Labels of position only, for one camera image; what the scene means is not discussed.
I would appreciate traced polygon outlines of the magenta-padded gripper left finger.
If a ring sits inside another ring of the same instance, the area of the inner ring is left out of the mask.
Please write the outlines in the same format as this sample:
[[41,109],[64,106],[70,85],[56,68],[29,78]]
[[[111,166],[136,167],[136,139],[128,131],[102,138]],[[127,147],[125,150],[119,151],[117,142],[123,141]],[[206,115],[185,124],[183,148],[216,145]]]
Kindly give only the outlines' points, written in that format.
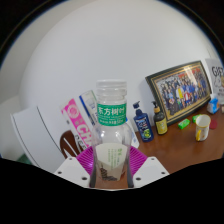
[[68,157],[55,171],[55,175],[82,187],[90,185],[93,171],[93,149],[88,147],[77,157]]

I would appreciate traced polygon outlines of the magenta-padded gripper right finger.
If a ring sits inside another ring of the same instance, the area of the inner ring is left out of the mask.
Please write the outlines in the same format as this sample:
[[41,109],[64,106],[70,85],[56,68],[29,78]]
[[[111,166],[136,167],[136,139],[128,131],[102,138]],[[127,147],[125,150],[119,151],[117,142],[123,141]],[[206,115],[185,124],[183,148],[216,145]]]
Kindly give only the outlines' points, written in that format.
[[135,188],[143,187],[169,174],[156,157],[147,157],[134,147],[130,149],[130,170]]

